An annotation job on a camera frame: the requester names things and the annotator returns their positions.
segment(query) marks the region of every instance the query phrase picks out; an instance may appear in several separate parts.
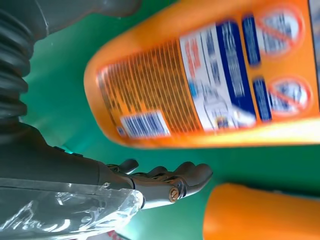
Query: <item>detergent bottle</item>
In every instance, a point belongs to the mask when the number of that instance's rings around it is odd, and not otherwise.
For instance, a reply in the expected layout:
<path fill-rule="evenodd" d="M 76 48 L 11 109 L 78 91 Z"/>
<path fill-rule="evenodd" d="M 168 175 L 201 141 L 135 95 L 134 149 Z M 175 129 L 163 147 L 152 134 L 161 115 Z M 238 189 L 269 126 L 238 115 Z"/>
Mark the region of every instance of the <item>detergent bottle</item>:
<path fill-rule="evenodd" d="M 216 187 L 207 203 L 204 240 L 318 240 L 320 201 L 251 189 Z"/>
<path fill-rule="evenodd" d="M 318 54 L 318 0 L 182 0 L 100 49 L 85 89 L 122 145 L 320 143 Z"/>

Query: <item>clear plastic wrap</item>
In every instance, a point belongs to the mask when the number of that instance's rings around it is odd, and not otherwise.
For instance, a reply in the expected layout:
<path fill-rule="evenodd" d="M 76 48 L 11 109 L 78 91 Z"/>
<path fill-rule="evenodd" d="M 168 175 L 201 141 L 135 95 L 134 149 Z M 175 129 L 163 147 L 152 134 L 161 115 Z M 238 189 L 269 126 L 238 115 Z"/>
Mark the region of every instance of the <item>clear plastic wrap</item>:
<path fill-rule="evenodd" d="M 124 226 L 143 204 L 136 190 L 0 178 L 0 239 L 69 240 Z"/>

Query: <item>screw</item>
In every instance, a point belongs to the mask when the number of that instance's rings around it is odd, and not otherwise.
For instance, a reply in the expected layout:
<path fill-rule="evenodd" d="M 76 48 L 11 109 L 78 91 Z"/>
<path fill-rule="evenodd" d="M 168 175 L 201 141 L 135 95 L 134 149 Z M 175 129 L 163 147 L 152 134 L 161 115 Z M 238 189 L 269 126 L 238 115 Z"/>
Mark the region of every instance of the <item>screw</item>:
<path fill-rule="evenodd" d="M 174 203 L 175 201 L 178 200 L 178 197 L 179 191 L 177 187 L 173 187 L 170 190 L 169 199 L 171 203 Z"/>

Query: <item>green surface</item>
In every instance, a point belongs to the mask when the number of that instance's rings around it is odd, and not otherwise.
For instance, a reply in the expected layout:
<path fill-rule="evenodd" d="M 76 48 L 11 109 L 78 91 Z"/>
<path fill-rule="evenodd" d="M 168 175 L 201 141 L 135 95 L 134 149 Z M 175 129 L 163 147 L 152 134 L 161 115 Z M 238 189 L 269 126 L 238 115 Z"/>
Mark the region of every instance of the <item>green surface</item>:
<path fill-rule="evenodd" d="M 201 240 L 205 204 L 218 182 L 234 181 L 292 191 L 320 192 L 318 146 L 226 149 L 138 150 L 112 143 L 97 127 L 86 100 L 83 75 L 100 47 L 173 1 L 144 1 L 128 18 L 91 15 L 35 45 L 32 73 L 23 100 L 24 121 L 38 128 L 51 145 L 65 147 L 104 163 L 128 158 L 140 171 L 158 165 L 174 170 L 185 161 L 207 163 L 214 179 L 199 194 L 177 204 L 144 210 L 120 231 L 132 240 Z"/>

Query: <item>barcode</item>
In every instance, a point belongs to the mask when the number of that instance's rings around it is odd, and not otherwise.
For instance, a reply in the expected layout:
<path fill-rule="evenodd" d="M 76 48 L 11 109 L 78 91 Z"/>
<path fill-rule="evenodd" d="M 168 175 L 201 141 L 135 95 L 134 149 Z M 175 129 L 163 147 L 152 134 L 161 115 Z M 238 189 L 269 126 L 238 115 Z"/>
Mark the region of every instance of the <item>barcode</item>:
<path fill-rule="evenodd" d="M 171 134 L 161 111 L 124 116 L 121 122 L 131 138 L 165 137 Z"/>

